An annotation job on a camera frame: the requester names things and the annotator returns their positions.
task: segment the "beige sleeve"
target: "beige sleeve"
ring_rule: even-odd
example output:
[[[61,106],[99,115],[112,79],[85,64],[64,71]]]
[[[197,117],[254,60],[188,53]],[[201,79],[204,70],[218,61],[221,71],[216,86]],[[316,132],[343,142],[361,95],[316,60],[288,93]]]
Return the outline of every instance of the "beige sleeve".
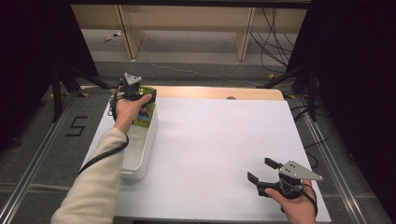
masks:
[[[90,159],[126,142],[119,129],[108,130]],[[83,171],[67,193],[51,223],[112,223],[119,195],[123,150]]]

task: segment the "white box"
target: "white box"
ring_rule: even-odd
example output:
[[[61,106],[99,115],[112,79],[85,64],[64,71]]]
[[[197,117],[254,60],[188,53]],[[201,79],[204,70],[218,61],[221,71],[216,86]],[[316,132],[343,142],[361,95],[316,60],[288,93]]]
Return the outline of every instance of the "white box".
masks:
[[[121,178],[142,179],[145,177],[157,125],[157,109],[154,109],[148,128],[131,126],[128,132],[129,145],[124,149]]]

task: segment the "floor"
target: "floor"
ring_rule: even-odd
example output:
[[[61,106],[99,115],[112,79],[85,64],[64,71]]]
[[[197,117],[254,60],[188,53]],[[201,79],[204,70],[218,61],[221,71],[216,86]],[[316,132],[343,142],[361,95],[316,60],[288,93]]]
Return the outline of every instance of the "floor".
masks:
[[[279,76],[285,69],[282,66],[283,61],[287,63],[287,57],[290,56],[288,51],[285,56],[283,52],[271,47],[267,48],[282,63],[268,55],[262,56],[262,49],[251,37],[246,59],[238,61],[232,34],[160,31],[146,32],[137,59],[131,62],[127,57],[122,36],[113,36],[117,33],[118,31],[83,30],[100,78],[103,80],[117,80],[117,77],[125,71],[125,67],[132,65],[133,71],[142,74],[142,77],[147,77],[150,85],[255,88],[267,83],[270,80],[269,75]],[[108,35],[111,36],[111,40],[104,42],[102,38]],[[297,35],[278,35],[277,40],[284,49],[292,51],[296,37]],[[269,43],[275,44],[275,39],[269,38]],[[166,80],[169,76],[177,79],[177,82]],[[286,80],[276,86],[284,93],[290,109],[306,105],[305,94],[294,94],[291,91],[292,81],[292,79]],[[91,85],[81,79],[79,82],[82,86]],[[50,94],[51,90],[43,98],[47,102],[46,106],[38,109],[26,125],[21,135],[24,139],[23,144],[1,152],[0,204],[2,205],[6,204],[7,198],[14,192],[17,183],[28,168],[29,161],[35,155],[35,149],[41,148],[42,139],[47,137],[46,130],[52,128]],[[72,123],[79,114],[89,114],[89,118],[84,122],[98,123],[102,112],[95,112],[94,109],[97,106],[104,106],[107,96],[108,91],[92,89],[90,101],[77,98],[71,102],[73,109],[59,125]],[[297,116],[300,112],[300,108],[292,110],[293,116]],[[306,146],[313,171],[325,177],[325,180],[319,183],[319,188],[331,214],[332,223],[391,223],[364,180],[359,167],[348,154],[342,136],[337,132],[326,108],[323,106],[318,108],[316,117],[318,121],[314,123],[308,116],[303,115],[296,120],[296,126],[303,145]],[[55,135],[65,136],[68,132],[70,130],[60,130]],[[75,169],[67,168],[67,163],[82,162],[81,157],[86,151],[77,148],[89,147],[89,138],[94,135],[95,128],[84,132],[88,140],[70,141],[61,137],[57,140],[56,137],[50,143],[51,150],[44,155],[46,159],[33,176],[33,184],[25,195],[22,195],[21,205],[11,223],[49,222],[50,215],[59,206],[74,178]],[[64,153],[66,150],[72,150],[73,153]],[[129,223],[131,220],[116,217],[114,222]]]

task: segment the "gray carpet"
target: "gray carpet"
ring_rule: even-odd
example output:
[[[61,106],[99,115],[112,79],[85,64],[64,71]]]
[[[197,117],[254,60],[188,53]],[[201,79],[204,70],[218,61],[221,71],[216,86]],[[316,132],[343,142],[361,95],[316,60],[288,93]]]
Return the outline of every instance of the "gray carpet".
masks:
[[[222,64],[177,64],[177,63],[158,63],[160,66],[172,66],[179,70],[191,70],[210,76],[202,77],[193,73],[177,72],[170,69],[160,69],[150,63],[96,63],[100,73],[100,78],[110,84],[115,84],[118,78],[128,72],[135,76],[141,76],[144,85],[166,85],[166,86],[218,86],[218,87],[247,87],[255,88],[257,84],[265,84],[270,81],[268,74],[260,65],[222,65]],[[81,85],[91,85],[88,81],[79,78]],[[285,94],[292,93],[290,85],[278,86]],[[64,122],[61,124],[59,132],[51,146],[51,149],[39,169],[34,185],[28,191],[22,204],[14,217],[12,223],[48,223],[51,214],[59,207],[66,190],[41,189],[36,184],[50,186],[72,186],[74,179],[82,164],[96,128],[103,115],[107,104],[109,91],[99,88],[87,89],[88,97],[78,97],[71,105]],[[3,205],[13,190],[13,185],[18,183],[24,170],[33,158],[36,149],[39,147],[50,126],[53,114],[53,102],[50,98],[51,90],[44,96],[45,105],[38,107],[30,118],[21,136],[21,146],[9,148],[1,152],[0,158],[0,204]],[[298,100],[286,98],[290,108],[301,105]],[[316,110],[318,126],[324,136],[330,136],[326,141],[337,159],[337,164],[341,167],[343,175],[351,188],[354,196],[361,205],[362,212],[369,223],[391,223],[388,216],[382,209],[380,203],[372,193],[370,187],[364,180],[359,167],[347,155],[347,147],[343,143],[331,117],[325,108]],[[295,116],[299,110],[293,110]],[[70,126],[76,117],[86,117],[78,119],[78,125],[85,126],[80,136],[67,136],[70,133],[78,133],[79,130],[71,129]],[[315,143],[311,132],[305,122],[305,118],[298,119],[296,126],[301,136],[303,145],[308,146]],[[338,190],[332,182],[332,177],[318,152],[317,146],[309,147],[306,150],[313,157],[308,156],[314,172],[324,176],[324,181],[318,182],[320,191],[331,214],[332,223],[352,223],[352,220],[339,196]],[[123,217],[116,217],[114,223],[130,223],[131,220]]]

